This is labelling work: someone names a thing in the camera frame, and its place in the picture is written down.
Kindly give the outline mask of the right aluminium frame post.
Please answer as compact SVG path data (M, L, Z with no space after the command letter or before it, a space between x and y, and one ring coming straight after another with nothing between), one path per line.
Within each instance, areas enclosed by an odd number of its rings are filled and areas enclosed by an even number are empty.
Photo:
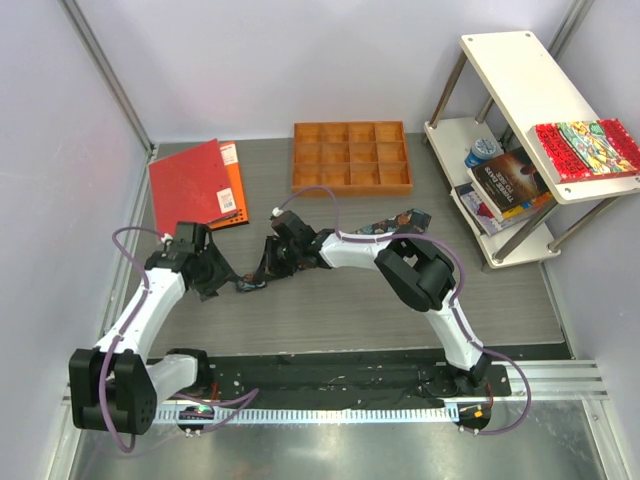
M574 0L571 2L570 8L547 47L548 53L554 60L558 60L566 51L571 39L577 33L594 3L594 0Z

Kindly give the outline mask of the white two-tier shelf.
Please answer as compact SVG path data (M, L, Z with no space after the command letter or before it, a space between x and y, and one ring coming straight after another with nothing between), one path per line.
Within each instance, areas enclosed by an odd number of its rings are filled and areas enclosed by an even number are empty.
M561 183L536 138L534 127L571 119L594 120L597 115L543 44L530 31L468 34L459 40L460 54L432 117L424 125L427 141L452 187L469 182L464 159L478 138L492 138L484 116L443 119L441 114L465 66L471 66L525 148L553 196L523 223L476 240L489 269L541 262L556 257L561 244L593 221L617 198L636 194L639 178L609 178ZM595 201L596 207L559 238L553 237L546 219L559 205Z

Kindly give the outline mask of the aluminium rail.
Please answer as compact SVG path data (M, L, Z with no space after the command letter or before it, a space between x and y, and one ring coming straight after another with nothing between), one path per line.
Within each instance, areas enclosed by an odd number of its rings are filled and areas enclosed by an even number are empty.
M605 392L597 367L589 361L524 361L518 367L512 367L504 362L495 363L506 368L512 389L510 396L496 399L518 401L527 396L539 400L563 397L573 399L581 396L602 395ZM184 390L167 400L176 398L179 393L186 394ZM455 397L448 400L472 402L480 399L482 398Z

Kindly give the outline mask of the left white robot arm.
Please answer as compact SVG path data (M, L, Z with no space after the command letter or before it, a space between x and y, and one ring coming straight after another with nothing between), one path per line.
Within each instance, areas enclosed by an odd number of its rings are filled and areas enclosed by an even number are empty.
M150 349L174 306L189 292L217 296L235 273L205 224L180 222L144 263L141 282L116 323L91 348L79 348L68 363L72 419L83 430L144 434L160 403L183 391L205 397L213 385L208 356L177 348L157 363Z

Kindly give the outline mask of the dark brown book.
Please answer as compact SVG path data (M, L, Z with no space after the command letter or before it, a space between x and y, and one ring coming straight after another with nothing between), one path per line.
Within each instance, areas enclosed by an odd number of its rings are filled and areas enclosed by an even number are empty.
M537 209L552 197L523 147L467 169L476 191L500 219Z

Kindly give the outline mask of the bottom stacked books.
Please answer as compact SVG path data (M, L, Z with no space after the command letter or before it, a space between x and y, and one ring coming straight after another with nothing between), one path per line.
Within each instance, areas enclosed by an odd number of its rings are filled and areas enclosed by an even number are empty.
M552 198L549 192L534 200L524 202L507 211L503 217L496 217L481 199L470 183L456 186L454 196L461 202L480 234L493 236L506 228L524 222Z

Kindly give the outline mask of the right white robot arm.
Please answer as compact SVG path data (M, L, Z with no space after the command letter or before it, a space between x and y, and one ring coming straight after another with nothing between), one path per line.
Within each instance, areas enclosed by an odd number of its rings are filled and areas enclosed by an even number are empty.
M404 226L391 234L314 231L294 212L275 209L266 269L282 278L302 268L379 272L396 296L422 313L444 349L453 386L472 395L488 381L491 360L462 312L451 257L425 235Z

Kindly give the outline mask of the orange notebook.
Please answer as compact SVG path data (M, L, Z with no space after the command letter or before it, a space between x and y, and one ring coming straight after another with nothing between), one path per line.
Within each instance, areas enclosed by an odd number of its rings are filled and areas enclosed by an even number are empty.
M249 212L245 198L242 172L236 144L226 142L220 145L221 155L231 182L231 191L236 204L236 214L210 225L212 230L221 230L249 223Z

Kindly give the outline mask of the red colourful book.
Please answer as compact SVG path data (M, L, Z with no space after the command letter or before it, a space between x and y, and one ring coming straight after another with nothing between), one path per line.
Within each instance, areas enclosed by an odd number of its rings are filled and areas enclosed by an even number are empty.
M556 183L639 173L639 145L618 119L538 124L534 133L553 165Z

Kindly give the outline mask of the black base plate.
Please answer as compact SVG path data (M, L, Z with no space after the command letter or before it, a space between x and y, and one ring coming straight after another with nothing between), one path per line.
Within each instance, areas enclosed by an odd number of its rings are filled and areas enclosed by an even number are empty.
M505 367L491 364L473 387L440 349L215 356L208 362L210 377L186 394L231 400L257 389L250 406L258 409L439 408L455 397L512 393Z

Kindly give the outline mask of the aluminium frame post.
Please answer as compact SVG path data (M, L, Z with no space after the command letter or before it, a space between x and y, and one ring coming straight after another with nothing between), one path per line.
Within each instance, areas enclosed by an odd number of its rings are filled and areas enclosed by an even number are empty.
M116 104L124 115L136 138L143 149L151 154L154 152L154 142L149 137L137 114L129 96L120 82L111 62L109 61L99 39L93 31L81 6L76 0L59 0L61 8L68 17L73 29L86 49L91 61L105 82Z
M570 8L547 47L548 53L554 60L558 60L566 51L571 39L577 33L594 3L594 0L574 0L571 2Z

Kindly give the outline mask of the orange wooden compartment tray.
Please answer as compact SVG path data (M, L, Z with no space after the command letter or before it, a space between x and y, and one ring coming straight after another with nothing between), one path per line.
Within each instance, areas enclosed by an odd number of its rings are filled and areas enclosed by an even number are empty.
M320 196L320 186L344 197L410 195L413 182L403 123L296 123L292 191Z

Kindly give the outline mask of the floral navy necktie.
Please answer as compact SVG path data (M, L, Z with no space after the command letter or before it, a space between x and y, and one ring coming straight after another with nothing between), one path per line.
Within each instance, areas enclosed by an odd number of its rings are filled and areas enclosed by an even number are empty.
M431 223L431 215L417 208L411 208L388 219L365 225L351 231L351 235L376 235L399 232L402 228L412 232L425 233ZM235 280L235 288L239 293L249 293L263 289L269 282L292 276L309 268L316 268L318 263L310 265L294 262L289 266L286 260L278 255L282 242L276 235L266 237L260 263L253 273L239 276Z

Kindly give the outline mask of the left aluminium frame post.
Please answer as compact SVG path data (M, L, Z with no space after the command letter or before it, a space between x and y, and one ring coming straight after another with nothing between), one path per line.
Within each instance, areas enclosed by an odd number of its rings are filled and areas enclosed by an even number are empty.
M149 137L137 114L129 96L120 82L111 62L109 61L99 39L93 31L81 6L76 0L59 0L61 8L68 17L73 29L86 49L91 61L105 82L116 104L124 115L136 138L143 149L151 154L154 152L154 142Z

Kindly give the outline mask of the blue lidded jar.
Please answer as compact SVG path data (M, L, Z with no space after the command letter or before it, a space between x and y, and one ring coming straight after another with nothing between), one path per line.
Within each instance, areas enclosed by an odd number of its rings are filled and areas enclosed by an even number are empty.
M501 155L502 153L502 148L495 140L490 138L478 138L471 145L464 160L464 164L468 168L473 168Z

